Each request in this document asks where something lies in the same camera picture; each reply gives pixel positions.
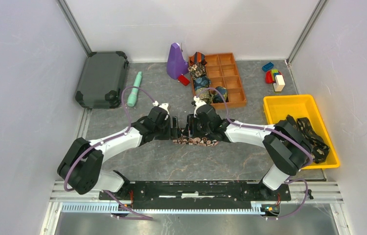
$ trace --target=purple object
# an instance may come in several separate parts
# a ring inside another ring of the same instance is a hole
[[[178,79],[183,74],[188,73],[188,62],[184,60],[181,48],[177,43],[171,45],[169,51],[168,63],[166,64],[166,72],[172,79]]]

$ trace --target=black mounting plate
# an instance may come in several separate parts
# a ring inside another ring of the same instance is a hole
[[[277,194],[281,201],[292,200],[286,184],[264,197],[262,186],[251,181],[134,181],[127,187],[133,191],[134,209],[251,209],[251,201],[277,201]],[[191,197],[191,193],[209,197]],[[99,199],[112,200],[104,192]],[[130,200],[130,196],[118,199]]]

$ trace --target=metal frame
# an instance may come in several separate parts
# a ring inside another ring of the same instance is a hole
[[[90,45],[86,40],[86,37],[84,37],[84,34],[80,29],[80,26],[78,26],[78,23],[75,20],[71,10],[69,9],[66,0],[57,0],[57,3],[60,6],[61,11],[66,17],[68,23],[70,24],[72,31],[77,36],[77,39],[80,42],[81,46],[83,47],[85,53],[89,55],[92,52],[92,49],[90,48]]]
[[[46,217],[41,228],[41,235],[53,235],[56,232],[58,220],[61,212],[76,213],[125,213],[118,210],[118,204],[115,201],[101,201],[98,199],[99,190],[91,190],[90,192],[80,195],[75,191],[64,191],[63,181],[56,181],[49,200]],[[305,186],[302,182],[294,182],[289,185],[291,201],[282,201],[282,204],[300,204],[304,198]],[[347,217],[344,209],[344,201],[336,182],[308,182],[309,189],[315,199],[306,200],[306,204],[329,204],[332,209],[333,218],[340,235],[350,235]],[[180,214],[259,214],[257,207],[261,204],[270,204],[275,202],[251,202],[251,210],[140,210],[142,213],[180,213]]]
[[[286,60],[288,65],[290,65],[294,60],[295,56],[297,55],[298,51],[300,50],[301,46],[303,45],[304,41],[309,35],[310,30],[312,30],[313,25],[315,24],[316,20],[318,19],[319,15],[321,14],[327,2],[328,0],[319,0],[318,3],[316,4],[316,7],[313,10],[312,14],[310,15],[309,20],[307,21],[302,33],[299,36],[299,39],[297,40],[295,46],[293,47],[292,52],[290,52],[290,55]]]
[[[78,128],[77,138],[86,137],[91,117],[92,117],[92,109],[84,109]]]

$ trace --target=green block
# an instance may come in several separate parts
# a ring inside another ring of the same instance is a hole
[[[272,79],[273,79],[273,81],[275,81],[275,78],[274,78],[274,74],[276,73],[276,72],[279,72],[278,70],[272,70],[270,73],[272,74]]]

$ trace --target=white wall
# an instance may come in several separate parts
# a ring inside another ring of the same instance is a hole
[[[67,0],[93,51],[132,61],[233,52],[236,59],[286,59],[317,0]]]
[[[341,160],[337,180],[357,235],[367,234],[367,1],[329,1],[293,61]]]
[[[85,58],[56,1],[0,0],[0,234],[39,233]]]

